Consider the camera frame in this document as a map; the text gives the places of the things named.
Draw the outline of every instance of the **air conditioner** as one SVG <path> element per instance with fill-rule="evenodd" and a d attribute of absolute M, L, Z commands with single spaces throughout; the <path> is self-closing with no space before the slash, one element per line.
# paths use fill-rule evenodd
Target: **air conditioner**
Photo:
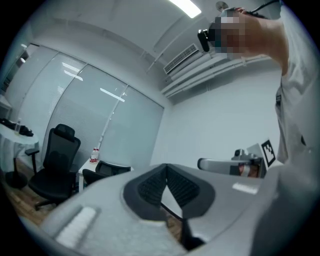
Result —
<path fill-rule="evenodd" d="M 171 60 L 163 70 L 167 75 L 172 76 L 190 63 L 199 59 L 202 55 L 203 54 L 199 51 L 198 47 L 193 43 Z"/>

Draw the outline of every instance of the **chair armrest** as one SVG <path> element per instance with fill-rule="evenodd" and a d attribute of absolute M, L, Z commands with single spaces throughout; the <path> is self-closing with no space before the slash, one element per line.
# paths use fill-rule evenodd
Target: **chair armrest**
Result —
<path fill-rule="evenodd" d="M 76 164 L 72 164 L 70 173 L 76 174 L 79 171 L 79 167 Z"/>
<path fill-rule="evenodd" d="M 36 148 L 30 148 L 30 149 L 27 149 L 26 151 L 24 151 L 24 153 L 27 155 L 27 156 L 32 156 L 32 155 L 35 155 L 36 153 L 39 153 L 39 149 L 36 149 Z"/>

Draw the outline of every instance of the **chair base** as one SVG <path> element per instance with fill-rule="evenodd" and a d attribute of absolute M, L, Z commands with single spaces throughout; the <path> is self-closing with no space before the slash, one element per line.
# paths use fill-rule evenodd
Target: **chair base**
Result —
<path fill-rule="evenodd" d="M 10 187 L 15 189 L 22 189 L 28 183 L 27 177 L 16 170 L 7 172 L 5 174 L 5 181 Z"/>
<path fill-rule="evenodd" d="M 53 201 L 50 201 L 50 200 L 44 200 L 42 202 L 37 202 L 35 205 L 34 205 L 34 208 L 36 211 L 39 211 L 41 206 L 47 206 L 47 205 L 51 205 L 51 204 L 55 204 L 55 202 Z"/>

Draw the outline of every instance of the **ceiling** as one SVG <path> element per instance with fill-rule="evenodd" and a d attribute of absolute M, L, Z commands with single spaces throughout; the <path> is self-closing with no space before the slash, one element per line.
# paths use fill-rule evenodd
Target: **ceiling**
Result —
<path fill-rule="evenodd" d="M 219 14 L 215 0 L 192 0 L 202 11 L 189 18 L 168 0 L 55 0 L 50 14 L 55 19 L 89 24 L 118 35 L 158 60 L 163 66 L 195 43 L 197 32 L 206 29 Z M 252 10 L 263 0 L 225 0 L 232 6 Z"/>

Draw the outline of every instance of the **office chair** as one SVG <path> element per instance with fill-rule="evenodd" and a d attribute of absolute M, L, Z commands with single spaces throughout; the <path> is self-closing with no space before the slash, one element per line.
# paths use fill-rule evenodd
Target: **office chair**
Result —
<path fill-rule="evenodd" d="M 96 173 L 100 173 L 106 177 L 124 174 L 130 172 L 130 170 L 130 166 L 118 166 L 104 161 L 100 161 L 95 168 Z"/>
<path fill-rule="evenodd" d="M 101 180 L 103 178 L 107 178 L 108 176 L 99 172 L 94 172 L 92 170 L 83 169 L 82 170 L 83 178 L 86 182 L 86 184 L 89 186 L 90 184 Z"/>
<path fill-rule="evenodd" d="M 49 132 L 48 145 L 43 161 L 43 169 L 37 172 L 34 161 L 39 151 L 27 150 L 32 156 L 35 175 L 28 185 L 41 197 L 47 199 L 35 204 L 35 210 L 40 206 L 60 204 L 71 196 L 78 169 L 73 165 L 75 155 L 80 147 L 80 140 L 75 137 L 75 130 L 65 124 L 58 124 Z"/>

